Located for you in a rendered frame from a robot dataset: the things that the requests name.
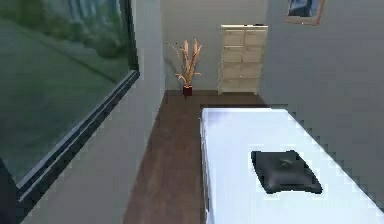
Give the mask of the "black framed window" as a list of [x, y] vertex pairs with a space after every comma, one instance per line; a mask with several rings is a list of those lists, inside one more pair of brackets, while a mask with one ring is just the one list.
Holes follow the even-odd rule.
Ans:
[[0, 224], [21, 224], [138, 79], [131, 0], [0, 0]]

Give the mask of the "orange houseplant in red pot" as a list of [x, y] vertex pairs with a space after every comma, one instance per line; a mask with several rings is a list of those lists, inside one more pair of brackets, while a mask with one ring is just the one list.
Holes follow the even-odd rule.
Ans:
[[198, 64], [202, 46], [198, 43], [197, 39], [193, 40], [192, 57], [189, 57], [189, 42], [187, 40], [185, 40], [184, 45], [180, 46], [178, 49], [176, 49], [172, 44], [169, 44], [169, 46], [175, 51], [182, 68], [180, 73], [175, 74], [178, 79], [183, 80], [182, 94], [184, 98], [192, 96], [193, 77], [195, 75], [200, 75], [200, 72], [196, 71], [196, 66]]

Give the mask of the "black pillow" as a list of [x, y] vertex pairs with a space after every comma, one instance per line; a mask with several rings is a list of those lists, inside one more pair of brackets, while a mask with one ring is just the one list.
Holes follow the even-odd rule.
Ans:
[[267, 194], [303, 191], [321, 194], [323, 188], [307, 163], [294, 151], [252, 151], [251, 161], [257, 178]]

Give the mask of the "cream chest of drawers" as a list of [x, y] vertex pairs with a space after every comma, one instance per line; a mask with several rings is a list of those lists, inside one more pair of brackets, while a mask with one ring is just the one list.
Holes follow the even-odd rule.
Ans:
[[258, 94], [268, 29], [265, 24], [221, 26], [219, 94]]

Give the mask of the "white bed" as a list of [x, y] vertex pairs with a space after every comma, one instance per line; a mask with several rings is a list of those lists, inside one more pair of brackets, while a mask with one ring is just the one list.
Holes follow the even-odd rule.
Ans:
[[[384, 224], [384, 211], [285, 109], [205, 108], [207, 224]], [[296, 151], [323, 192], [268, 194], [251, 153]]]

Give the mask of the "wood framed wall picture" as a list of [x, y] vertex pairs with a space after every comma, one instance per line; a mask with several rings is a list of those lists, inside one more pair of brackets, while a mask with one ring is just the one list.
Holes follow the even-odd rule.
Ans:
[[288, 0], [286, 23], [317, 26], [326, 0]]

